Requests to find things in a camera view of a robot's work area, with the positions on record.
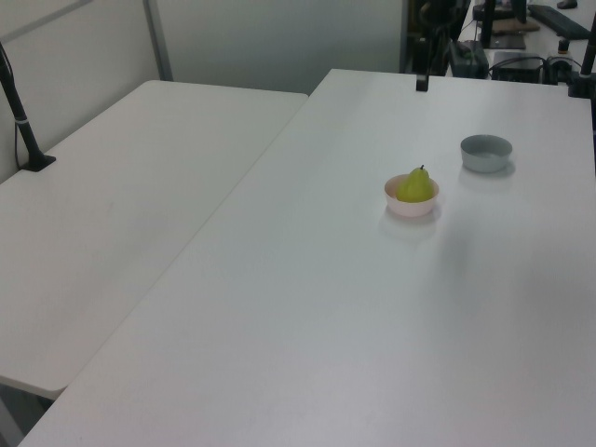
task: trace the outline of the floor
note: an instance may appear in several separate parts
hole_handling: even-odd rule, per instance
[[[44,415],[51,400],[0,386],[0,447],[16,447]]]

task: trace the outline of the tabletop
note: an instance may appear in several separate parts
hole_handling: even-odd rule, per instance
[[[305,99],[151,81],[0,185],[0,383],[55,399]]]
[[[591,445],[589,102],[414,90],[331,71],[22,447]],[[462,168],[477,133],[505,170]],[[423,163],[438,207],[392,216]]]
[[[536,5],[546,5],[557,9],[557,2],[559,0],[535,0],[533,3]],[[576,23],[580,24],[587,30],[590,30],[592,27],[592,22],[594,21],[594,13],[596,13],[596,0],[581,0],[578,1],[577,8],[574,9],[557,9],[563,15],[567,16],[569,19],[575,21]],[[464,27],[469,24],[468,27],[462,30],[462,33],[459,35],[458,40],[466,41],[466,40],[474,40],[476,22],[472,23],[472,6],[474,2],[470,4],[470,7],[467,11],[466,20],[464,21]],[[562,39],[558,36],[554,31],[552,31],[547,25],[544,23],[534,19],[532,15],[528,12],[527,15],[528,19],[534,21],[540,26],[540,30],[536,32],[526,33],[524,36],[524,41],[526,45],[527,52],[536,53],[538,56],[546,58],[549,55],[554,54],[557,52],[557,48],[559,46],[559,41]],[[480,34],[481,28],[478,28],[478,32],[476,34],[476,40],[480,41]],[[586,45],[588,44],[588,40],[572,40],[569,44],[569,50],[571,57],[579,62],[580,64],[584,60],[584,53],[586,52]],[[518,49],[486,49],[486,57],[489,61],[489,64],[493,64],[493,57],[496,51],[520,51]],[[574,70],[579,70],[579,67],[575,64]]]

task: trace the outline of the green pear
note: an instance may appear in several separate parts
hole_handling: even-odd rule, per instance
[[[406,180],[400,183],[396,192],[397,200],[411,203],[424,202],[435,195],[428,171],[424,167],[425,165],[422,165],[414,169]]]

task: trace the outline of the white wall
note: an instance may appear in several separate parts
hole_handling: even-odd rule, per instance
[[[397,72],[406,0],[154,0],[173,79],[310,94],[331,68]]]
[[[142,82],[158,79],[142,0],[93,0],[4,47],[44,152]],[[16,171],[14,120],[3,93],[0,182]],[[20,148],[24,161],[21,139]]]

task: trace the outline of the black device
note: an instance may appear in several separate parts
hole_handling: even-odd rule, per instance
[[[29,119],[25,114],[25,109],[22,107],[20,102],[19,93],[15,86],[14,74],[8,61],[8,56],[0,43],[0,82],[2,88],[7,95],[8,104],[12,110],[12,114],[15,117],[15,123],[20,130],[25,145],[27,146],[27,152],[29,153],[29,162],[20,167],[25,170],[32,170],[33,172],[39,172],[41,169],[50,165],[56,161],[54,156],[46,156],[39,150],[37,141],[35,140],[34,132],[29,124]]]
[[[454,77],[484,79],[488,61],[480,42],[450,42],[449,65]]]
[[[573,98],[587,98],[592,100],[592,112],[594,113],[596,100],[596,78],[592,74],[594,59],[596,58],[596,13],[592,21],[592,28],[589,32],[589,40],[586,45],[586,53],[581,63],[579,74],[574,73],[569,86],[568,94]]]
[[[558,9],[573,9],[574,7],[577,7],[576,0],[563,0],[557,4]]]
[[[485,48],[525,49],[523,36],[518,34],[493,36],[495,0],[485,0],[481,42]],[[526,22],[526,0],[511,0],[511,11],[521,23]]]
[[[510,7],[494,7],[493,20],[513,19],[514,17],[515,13]],[[472,19],[484,20],[484,5],[476,5],[472,8]]]
[[[542,61],[537,54],[525,52],[497,51],[494,54],[493,80],[538,84]]]
[[[530,5],[528,10],[533,18],[544,23],[551,30],[565,39],[584,40],[589,38],[589,31],[586,28],[575,23],[573,20],[564,16],[561,12],[552,7]]]

